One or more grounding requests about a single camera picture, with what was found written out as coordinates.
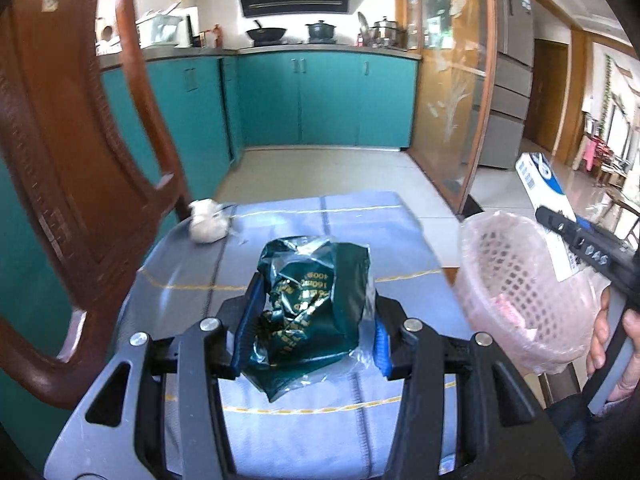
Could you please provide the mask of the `person's right hand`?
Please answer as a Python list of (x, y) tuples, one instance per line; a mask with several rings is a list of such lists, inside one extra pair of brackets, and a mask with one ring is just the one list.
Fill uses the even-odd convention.
[[(601, 307), (593, 325), (590, 349), (587, 356), (587, 374), (589, 377), (596, 370), (604, 367), (605, 344), (610, 336), (608, 326), (608, 307), (610, 306), (611, 289), (607, 287), (601, 295)], [(639, 313), (630, 310), (622, 317), (622, 323), (627, 336), (634, 344), (634, 353), (624, 369), (622, 377), (616, 382), (613, 391), (608, 395), (608, 402), (623, 401), (629, 398), (637, 387), (640, 376), (640, 323)]]

